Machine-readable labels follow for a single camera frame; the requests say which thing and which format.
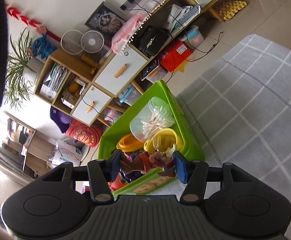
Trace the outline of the small brown figurine toy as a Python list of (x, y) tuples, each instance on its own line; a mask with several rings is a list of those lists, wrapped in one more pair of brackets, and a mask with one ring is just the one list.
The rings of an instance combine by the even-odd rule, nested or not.
[(156, 168), (162, 169), (162, 172), (158, 173), (161, 177), (176, 177), (176, 173), (173, 170), (175, 168), (173, 158), (166, 158), (159, 151), (155, 153), (142, 152), (132, 160), (132, 169), (134, 171), (140, 171), (145, 174)]

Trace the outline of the orange plastic lid toy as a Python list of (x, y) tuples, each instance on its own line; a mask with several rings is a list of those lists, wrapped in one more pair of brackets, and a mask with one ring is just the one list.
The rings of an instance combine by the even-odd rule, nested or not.
[(135, 152), (142, 150), (143, 147), (144, 143), (137, 140), (132, 133), (122, 137), (116, 145), (116, 148), (122, 150), (123, 152)]

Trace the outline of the yellow plastic funnel toy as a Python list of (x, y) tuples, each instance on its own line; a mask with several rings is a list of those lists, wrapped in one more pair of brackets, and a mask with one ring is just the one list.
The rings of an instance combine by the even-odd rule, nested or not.
[(173, 144), (177, 144), (177, 151), (182, 151), (182, 138), (173, 129), (164, 128), (144, 143), (144, 150), (148, 153), (159, 151), (163, 155), (165, 150)]

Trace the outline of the clear cotton swab jar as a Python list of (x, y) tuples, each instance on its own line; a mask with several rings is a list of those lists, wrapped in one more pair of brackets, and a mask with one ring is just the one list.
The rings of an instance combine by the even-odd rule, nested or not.
[(137, 140), (146, 142), (158, 131), (173, 126), (175, 122), (170, 105), (154, 96), (132, 119), (130, 131)]

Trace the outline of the green plastic cookie box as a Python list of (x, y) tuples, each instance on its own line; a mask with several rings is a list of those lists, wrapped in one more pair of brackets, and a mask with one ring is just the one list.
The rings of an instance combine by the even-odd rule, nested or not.
[(152, 139), (161, 138), (161, 152), (176, 145), (189, 162), (205, 159), (183, 109), (164, 81), (155, 82), (102, 135), (98, 157), (109, 159), (125, 135), (143, 143), (143, 149), (149, 153), (156, 150)]

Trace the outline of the white paper shopping bag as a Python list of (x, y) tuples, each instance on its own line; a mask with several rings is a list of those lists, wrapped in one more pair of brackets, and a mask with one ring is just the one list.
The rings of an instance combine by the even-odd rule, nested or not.
[(56, 167), (62, 163), (72, 163), (74, 167), (80, 166), (82, 159), (82, 152), (79, 148), (70, 145), (62, 140), (57, 140), (54, 150), (52, 151), (52, 157), (50, 158), (50, 164), (52, 167)]

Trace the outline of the clear storage bin blue lid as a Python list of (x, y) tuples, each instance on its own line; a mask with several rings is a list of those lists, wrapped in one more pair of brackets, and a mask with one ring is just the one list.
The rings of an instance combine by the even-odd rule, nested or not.
[(132, 84), (129, 84), (119, 95), (118, 99), (120, 103), (126, 103), (129, 106), (132, 106), (141, 96), (140, 92), (135, 89)]

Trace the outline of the wooden white tv cabinet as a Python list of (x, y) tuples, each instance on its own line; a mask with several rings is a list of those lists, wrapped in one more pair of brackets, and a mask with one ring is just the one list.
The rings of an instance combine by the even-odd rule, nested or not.
[[(159, 19), (163, 12), (173, 2), (186, 5), (198, 5), (201, 9), (186, 19), (175, 30), (159, 50), (159, 53), (181, 33), (182, 29), (194, 22), (199, 15), (212, 10), (219, 0), (166, 0), (161, 6), (152, 12), (152, 15), (144, 22), (141, 28), (135, 32), (128, 45), (121, 53), (115, 54), (112, 50), (104, 60), (100, 68), (89, 75), (92, 68), (77, 56), (67, 54), (62, 49), (51, 53), (45, 62), (42, 73), (36, 82), (34, 93), (59, 111), (82, 122), (88, 126), (96, 120), (103, 124), (109, 123), (101, 117), (101, 112), (110, 107), (110, 101), (117, 97), (129, 84), (135, 83), (135, 77), (147, 67), (155, 58), (140, 51), (135, 45), (137, 39), (145, 32), (146, 27)], [(43, 79), (54, 64), (65, 67), (68, 71), (65, 79), (57, 86), (51, 99), (47, 98), (47, 90), (43, 87)]]

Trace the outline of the grey checked tablecloth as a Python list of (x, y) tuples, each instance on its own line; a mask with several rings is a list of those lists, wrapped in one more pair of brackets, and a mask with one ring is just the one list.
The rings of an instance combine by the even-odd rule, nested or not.
[(234, 163), (291, 203), (291, 50), (248, 35), (176, 97), (210, 166)]

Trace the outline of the red cardboard box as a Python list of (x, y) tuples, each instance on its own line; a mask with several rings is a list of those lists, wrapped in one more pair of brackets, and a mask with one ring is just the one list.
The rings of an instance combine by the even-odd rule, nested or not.
[(192, 51), (180, 40), (171, 41), (158, 55), (159, 63), (172, 73), (190, 55)]

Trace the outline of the white desk fan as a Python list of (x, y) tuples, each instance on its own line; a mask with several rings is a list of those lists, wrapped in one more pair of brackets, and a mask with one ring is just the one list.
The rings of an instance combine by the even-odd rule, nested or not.
[(80, 43), (85, 52), (94, 54), (103, 48), (104, 37), (99, 31), (90, 30), (82, 35)]

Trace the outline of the pink lace cloth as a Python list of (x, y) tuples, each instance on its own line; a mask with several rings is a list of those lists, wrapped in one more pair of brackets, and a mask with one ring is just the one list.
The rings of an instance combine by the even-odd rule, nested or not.
[(128, 45), (128, 42), (138, 31), (144, 22), (152, 15), (152, 12), (163, 4), (166, 0), (150, 0), (141, 10), (137, 10), (127, 22), (117, 31), (112, 38), (111, 50), (119, 54)]

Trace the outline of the black case on shelf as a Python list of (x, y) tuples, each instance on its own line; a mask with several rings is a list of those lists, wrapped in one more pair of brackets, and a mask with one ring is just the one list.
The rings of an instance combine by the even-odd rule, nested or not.
[(155, 56), (169, 36), (167, 29), (150, 25), (141, 36), (138, 49), (149, 56)]

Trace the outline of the potted green plant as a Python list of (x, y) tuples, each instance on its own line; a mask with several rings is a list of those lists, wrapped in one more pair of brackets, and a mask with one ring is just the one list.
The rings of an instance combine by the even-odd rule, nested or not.
[(30, 31), (24, 29), (17, 41), (10, 35), (10, 51), (8, 53), (7, 74), (5, 77), (4, 103), (11, 109), (19, 110), (23, 103), (30, 99), (31, 84), (23, 77), (23, 71), (29, 70), (35, 73), (28, 66), (28, 62), (33, 56), (28, 49), (31, 48), (33, 38)]

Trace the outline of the framed cat picture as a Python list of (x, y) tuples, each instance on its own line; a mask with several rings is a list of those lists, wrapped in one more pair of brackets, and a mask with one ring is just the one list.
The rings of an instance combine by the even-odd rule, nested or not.
[(112, 38), (127, 20), (123, 14), (107, 3), (102, 2), (85, 22), (85, 25)]

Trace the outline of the yellow egg tray stack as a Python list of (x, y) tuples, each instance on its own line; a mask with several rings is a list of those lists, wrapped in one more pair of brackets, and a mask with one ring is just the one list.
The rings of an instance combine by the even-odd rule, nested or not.
[(218, 15), (224, 20), (231, 20), (239, 11), (247, 7), (247, 2), (239, 0), (229, 0), (222, 2), (215, 9)]

